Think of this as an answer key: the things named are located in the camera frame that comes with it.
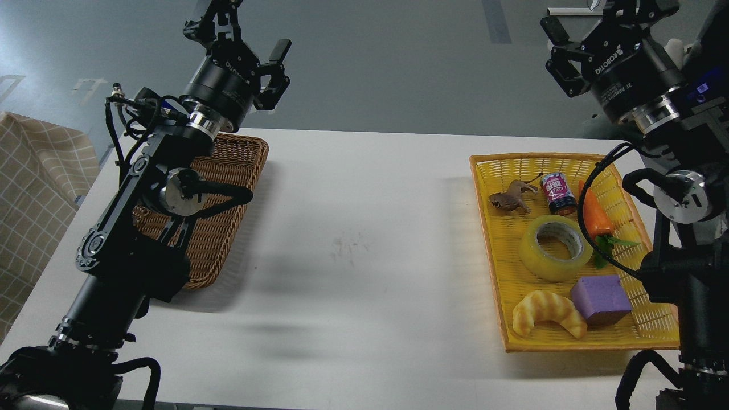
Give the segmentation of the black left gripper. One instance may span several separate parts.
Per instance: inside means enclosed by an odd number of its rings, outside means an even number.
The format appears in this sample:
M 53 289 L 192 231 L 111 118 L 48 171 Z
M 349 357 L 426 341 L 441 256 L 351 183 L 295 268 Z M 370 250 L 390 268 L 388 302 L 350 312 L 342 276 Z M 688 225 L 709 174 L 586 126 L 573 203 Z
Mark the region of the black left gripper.
M 183 107 L 203 105 L 220 114 L 227 123 L 224 132 L 237 132 L 254 106 L 274 110 L 290 85 L 284 59 L 292 41 L 279 39 L 268 62 L 242 41 L 239 7 L 242 1 L 197 1 L 190 20 L 185 21 L 185 38 L 208 52 L 183 93 Z M 262 78 L 269 77 L 262 87 Z

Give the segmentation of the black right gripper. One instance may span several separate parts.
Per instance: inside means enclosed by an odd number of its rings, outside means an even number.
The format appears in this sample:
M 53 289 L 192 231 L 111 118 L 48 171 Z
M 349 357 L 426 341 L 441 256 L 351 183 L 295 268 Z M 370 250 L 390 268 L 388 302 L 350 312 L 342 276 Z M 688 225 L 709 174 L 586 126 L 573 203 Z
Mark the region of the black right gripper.
M 601 20 L 580 42 L 557 16 L 540 20 L 550 42 L 547 72 L 570 98 L 591 92 L 605 116 L 621 122 L 629 112 L 686 83 L 649 27 L 680 9 L 678 1 L 602 1 Z M 581 63 L 581 71 L 574 63 Z

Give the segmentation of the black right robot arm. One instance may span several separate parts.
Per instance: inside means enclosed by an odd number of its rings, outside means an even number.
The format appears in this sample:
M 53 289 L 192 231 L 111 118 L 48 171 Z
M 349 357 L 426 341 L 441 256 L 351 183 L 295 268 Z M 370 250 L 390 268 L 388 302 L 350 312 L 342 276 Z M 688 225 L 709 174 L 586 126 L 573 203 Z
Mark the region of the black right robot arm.
M 622 155 L 640 153 L 645 168 L 625 174 L 622 189 L 656 210 L 653 249 L 638 268 L 604 257 L 639 280 L 651 302 L 677 308 L 682 367 L 638 352 L 618 385 L 618 409 L 630 407 L 648 363 L 672 384 L 656 408 L 727 408 L 727 2 L 716 1 L 692 46 L 671 58 L 650 28 L 679 7 L 606 1 L 601 20 L 578 41 L 557 16 L 540 20 L 551 44 L 545 67 L 565 94 L 591 92 L 610 122 L 642 134 L 610 151 L 585 185 Z

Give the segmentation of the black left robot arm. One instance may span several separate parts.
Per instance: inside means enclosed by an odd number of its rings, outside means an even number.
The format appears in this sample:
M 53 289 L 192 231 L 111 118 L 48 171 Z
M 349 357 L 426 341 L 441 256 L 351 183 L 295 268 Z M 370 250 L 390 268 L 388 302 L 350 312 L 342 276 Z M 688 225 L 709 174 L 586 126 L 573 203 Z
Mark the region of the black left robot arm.
M 117 153 L 118 190 L 76 250 L 88 277 L 45 346 L 23 347 L 2 365 L 3 409 L 112 409 L 123 375 L 149 369 L 143 409 L 153 409 L 161 365 L 144 356 L 118 362 L 149 301 L 171 301 L 189 280 L 186 255 L 199 220 L 252 200 L 241 185 L 204 179 L 192 167 L 220 132 L 237 132 L 250 109 L 272 110 L 288 88 L 281 39 L 261 62 L 242 38 L 240 1 L 200 1 L 184 35 L 206 54 L 184 93 L 114 84 L 106 124 Z

